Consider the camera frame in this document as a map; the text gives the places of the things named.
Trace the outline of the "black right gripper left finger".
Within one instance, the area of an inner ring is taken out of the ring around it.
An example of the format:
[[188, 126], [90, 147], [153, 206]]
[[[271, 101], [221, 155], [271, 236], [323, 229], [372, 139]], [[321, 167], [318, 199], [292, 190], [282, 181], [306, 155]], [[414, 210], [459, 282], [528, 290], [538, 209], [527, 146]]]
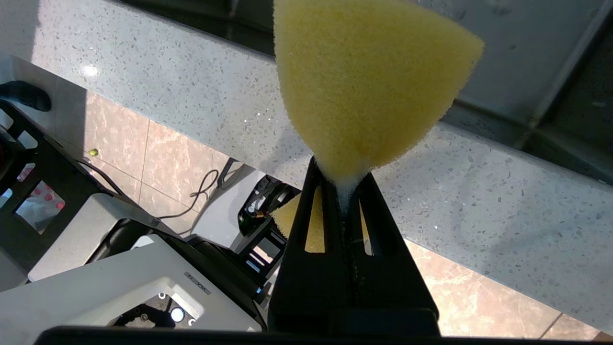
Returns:
[[[309, 253], [305, 246], [317, 190], [322, 198], [324, 252]], [[345, 265], [337, 191], [311, 159], [270, 300], [269, 331], [328, 332], [330, 312], [348, 301]]]

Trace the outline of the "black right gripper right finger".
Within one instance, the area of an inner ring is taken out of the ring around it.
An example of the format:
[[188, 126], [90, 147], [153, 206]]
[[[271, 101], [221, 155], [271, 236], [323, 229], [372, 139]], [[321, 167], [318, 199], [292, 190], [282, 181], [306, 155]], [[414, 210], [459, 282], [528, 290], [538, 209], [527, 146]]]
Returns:
[[438, 308], [375, 178], [367, 174], [344, 214], [350, 306], [371, 332], [439, 336]]

